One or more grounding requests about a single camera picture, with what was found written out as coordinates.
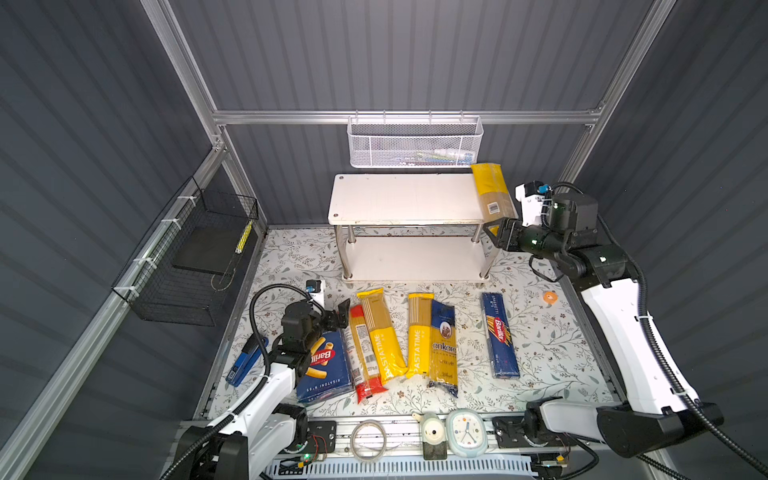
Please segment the blue Barilla spaghetti box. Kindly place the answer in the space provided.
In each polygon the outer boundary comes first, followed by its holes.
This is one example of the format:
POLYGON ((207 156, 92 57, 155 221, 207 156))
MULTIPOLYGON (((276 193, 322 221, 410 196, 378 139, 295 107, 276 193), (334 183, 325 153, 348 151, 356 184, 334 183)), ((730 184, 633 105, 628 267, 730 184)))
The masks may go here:
POLYGON ((520 370, 502 294, 482 292, 481 303, 492 376, 497 379, 519 378, 520 370))

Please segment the dark blue spaghetti bag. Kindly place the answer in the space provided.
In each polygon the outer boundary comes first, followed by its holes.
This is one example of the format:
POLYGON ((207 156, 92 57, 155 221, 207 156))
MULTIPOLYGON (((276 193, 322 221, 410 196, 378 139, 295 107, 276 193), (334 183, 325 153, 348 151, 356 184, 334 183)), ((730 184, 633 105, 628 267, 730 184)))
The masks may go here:
POLYGON ((458 397, 458 367, 455 308, 436 300, 431 302, 430 386, 458 397))

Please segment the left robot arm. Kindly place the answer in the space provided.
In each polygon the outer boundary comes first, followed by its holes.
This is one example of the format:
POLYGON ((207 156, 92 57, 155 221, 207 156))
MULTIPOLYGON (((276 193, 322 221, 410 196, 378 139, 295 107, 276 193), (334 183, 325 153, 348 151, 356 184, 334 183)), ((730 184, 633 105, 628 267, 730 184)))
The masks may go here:
POLYGON ((266 479, 267 466, 283 450, 306 442, 306 409, 286 403, 310 371, 313 348, 323 333, 348 325, 349 302, 324 306, 323 280, 303 288, 274 283, 259 289, 248 304, 251 337, 247 346, 262 354, 264 371, 222 415, 204 427, 188 428, 162 479, 266 479), (267 292, 284 289, 301 299, 285 307, 282 334, 268 348, 256 323, 256 303, 267 292))

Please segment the yellow spaghetti bag with barcode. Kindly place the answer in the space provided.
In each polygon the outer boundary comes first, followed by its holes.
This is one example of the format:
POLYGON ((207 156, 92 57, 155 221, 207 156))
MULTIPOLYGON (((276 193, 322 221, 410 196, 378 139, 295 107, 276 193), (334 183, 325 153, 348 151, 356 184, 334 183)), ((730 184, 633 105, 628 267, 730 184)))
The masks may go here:
POLYGON ((495 163, 471 166, 483 223, 499 218, 518 218, 518 213, 504 180, 502 168, 495 163))

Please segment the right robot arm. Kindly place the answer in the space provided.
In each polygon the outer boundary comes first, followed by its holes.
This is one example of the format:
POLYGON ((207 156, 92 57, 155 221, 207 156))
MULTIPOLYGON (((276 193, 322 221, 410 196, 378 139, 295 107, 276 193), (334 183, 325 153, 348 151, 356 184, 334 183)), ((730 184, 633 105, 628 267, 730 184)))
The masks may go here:
POLYGON ((562 397, 530 402, 526 437, 541 442, 566 436, 579 446, 599 441, 676 478, 678 472, 648 452, 709 432, 765 475, 766 464, 721 430, 719 407, 701 401, 677 367, 649 312, 644 272, 610 231, 597 200, 569 182, 530 182, 523 192, 538 210, 519 216, 505 186, 478 187, 483 231, 495 249, 548 260, 573 283, 598 324, 624 392, 613 405, 562 397))

